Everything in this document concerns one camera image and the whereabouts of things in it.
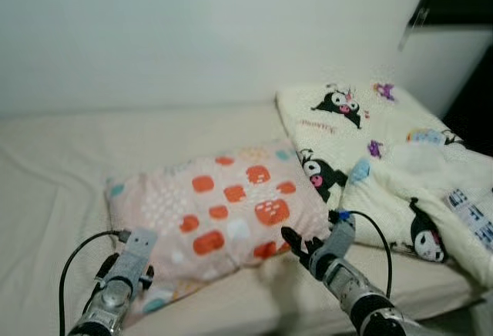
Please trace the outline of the pink pillow with orange spots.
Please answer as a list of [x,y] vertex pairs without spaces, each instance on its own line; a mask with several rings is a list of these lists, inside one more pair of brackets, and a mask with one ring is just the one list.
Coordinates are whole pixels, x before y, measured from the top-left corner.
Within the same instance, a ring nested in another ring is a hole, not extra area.
[[154,282],[126,325],[287,252],[282,227],[307,237],[330,230],[327,204],[286,139],[110,178],[103,195],[111,228],[158,237]]

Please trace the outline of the white bed sheet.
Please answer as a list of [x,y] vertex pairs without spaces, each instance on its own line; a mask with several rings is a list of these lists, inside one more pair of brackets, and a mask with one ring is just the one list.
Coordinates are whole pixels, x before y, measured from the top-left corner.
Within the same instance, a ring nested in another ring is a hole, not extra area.
[[[59,332],[59,278],[108,228],[106,181],[281,139],[272,104],[0,120],[0,336]],[[126,336],[330,336],[352,332],[291,255],[166,305]]]

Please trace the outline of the cream cartoon print quilt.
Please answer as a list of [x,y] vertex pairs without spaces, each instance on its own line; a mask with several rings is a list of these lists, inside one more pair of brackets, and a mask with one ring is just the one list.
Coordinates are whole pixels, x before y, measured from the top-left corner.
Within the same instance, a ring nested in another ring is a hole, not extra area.
[[492,157],[466,148],[391,83],[287,87],[276,105],[328,208],[360,213],[359,244],[458,265],[480,287],[492,286],[493,252],[444,201],[454,189],[493,189]]

